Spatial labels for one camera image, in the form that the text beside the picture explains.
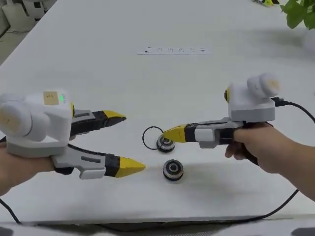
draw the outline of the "white power strip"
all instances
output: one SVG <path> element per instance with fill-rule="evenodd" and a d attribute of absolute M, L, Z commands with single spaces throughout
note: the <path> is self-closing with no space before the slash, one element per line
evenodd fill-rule
<path fill-rule="evenodd" d="M 208 48 L 204 47 L 147 47 L 138 55 L 212 55 Z"/>

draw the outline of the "handle grip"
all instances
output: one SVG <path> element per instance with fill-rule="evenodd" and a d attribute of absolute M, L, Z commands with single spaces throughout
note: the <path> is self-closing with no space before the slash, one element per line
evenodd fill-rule
<path fill-rule="evenodd" d="M 244 123 L 242 126 L 243 129 L 249 129 L 255 126 L 256 123 Z M 220 145 L 228 145 L 232 144 L 234 142 L 233 134 L 234 134 L 235 129 L 222 129 L 220 130 L 220 140 L 219 144 Z M 255 165 L 259 166 L 258 164 L 258 159 L 254 155 L 252 155 L 246 148 L 244 144 L 241 145 L 241 154 L 248 159 L 250 162 L 254 163 Z"/>
<path fill-rule="evenodd" d="M 255 125 L 255 123 L 244 123 L 243 129 L 249 129 L 252 128 Z M 252 155 L 246 148 L 245 144 L 242 144 L 241 147 L 241 153 L 245 156 L 246 159 L 248 159 L 250 162 L 254 163 L 255 165 L 259 166 L 258 159 L 254 155 Z"/>
<path fill-rule="evenodd" d="M 255 165 L 259 166 L 258 165 L 258 159 L 257 157 L 255 157 L 254 155 L 252 155 L 248 150 L 247 148 L 245 147 L 245 144 L 242 144 L 242 147 L 241 147 L 241 154 L 246 158 L 248 159 L 250 162 L 254 163 Z"/>

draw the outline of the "white table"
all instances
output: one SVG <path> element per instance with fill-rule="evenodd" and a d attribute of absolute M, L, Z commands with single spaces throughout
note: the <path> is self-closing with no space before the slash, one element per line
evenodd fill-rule
<path fill-rule="evenodd" d="M 147 169 L 122 179 L 40 174 L 3 199 L 22 221 L 53 223 L 222 220 L 272 211 L 294 191 L 281 176 L 224 158 L 224 147 L 177 144 L 163 155 L 146 149 L 141 135 L 151 125 L 226 116 L 228 84 L 265 71 L 279 77 L 281 95 L 315 113 L 315 57 L 298 45 L 302 33 L 286 26 L 279 8 L 246 0 L 59 0 L 1 66 L 0 92 L 63 87 L 77 109 L 126 115 L 73 143 L 131 157 Z M 213 55 L 136 54 L 146 46 L 203 46 Z M 274 124 L 314 144 L 315 127 L 297 109 L 279 108 Z M 147 142 L 154 145 L 158 135 L 149 132 Z M 168 159 L 184 164 L 179 183 L 162 175 Z M 298 194 L 274 217 L 314 213 L 315 204 Z M 4 209 L 0 221 L 12 221 Z"/>

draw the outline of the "human hand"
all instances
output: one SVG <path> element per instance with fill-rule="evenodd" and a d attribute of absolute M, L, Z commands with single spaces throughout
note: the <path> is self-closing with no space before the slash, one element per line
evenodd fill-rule
<path fill-rule="evenodd" d="M 226 148 L 226 157 L 245 159 L 241 153 L 241 143 L 244 143 L 247 150 L 257 157 L 260 168 L 268 173 L 278 174 L 298 145 L 267 123 L 259 123 L 250 129 L 237 129 L 234 140 L 235 143 Z"/>
<path fill-rule="evenodd" d="M 24 158 L 6 152 L 6 143 L 0 143 L 0 196 L 11 188 L 26 182 L 40 172 L 55 169 L 51 157 Z"/>

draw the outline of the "black rubber ring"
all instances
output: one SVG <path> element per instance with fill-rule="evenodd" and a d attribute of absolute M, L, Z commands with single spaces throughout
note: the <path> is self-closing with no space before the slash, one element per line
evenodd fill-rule
<path fill-rule="evenodd" d="M 146 134 L 146 132 L 149 130 L 149 129 L 158 129 L 160 130 L 162 133 L 163 133 L 163 130 L 160 128 L 160 127 L 157 127 L 157 126 L 150 126 L 149 128 L 147 128 L 143 134 L 142 134 L 142 142 L 143 142 L 143 145 L 147 148 L 147 149 L 150 149 L 150 150 L 159 150 L 159 148 L 152 148 L 152 147 L 149 147 L 148 145 L 146 145 L 145 141 L 144 141 L 144 135 Z"/>

